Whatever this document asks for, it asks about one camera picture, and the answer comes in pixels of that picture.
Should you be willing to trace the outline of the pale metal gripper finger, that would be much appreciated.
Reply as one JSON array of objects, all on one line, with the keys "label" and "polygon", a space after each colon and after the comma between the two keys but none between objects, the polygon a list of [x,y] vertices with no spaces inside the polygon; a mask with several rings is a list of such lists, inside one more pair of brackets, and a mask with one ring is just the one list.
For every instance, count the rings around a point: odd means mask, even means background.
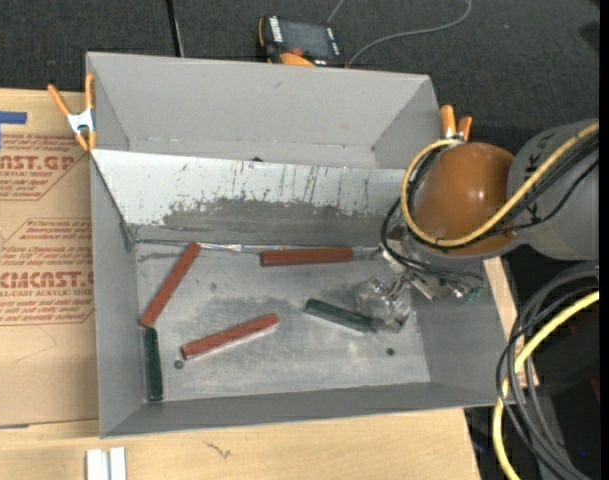
[{"label": "pale metal gripper finger", "polygon": [[408,287],[391,292],[385,298],[385,329],[390,332],[400,332],[412,310],[412,296]]},{"label": "pale metal gripper finger", "polygon": [[367,279],[355,287],[356,311],[360,314],[386,314],[387,287],[377,278]]}]

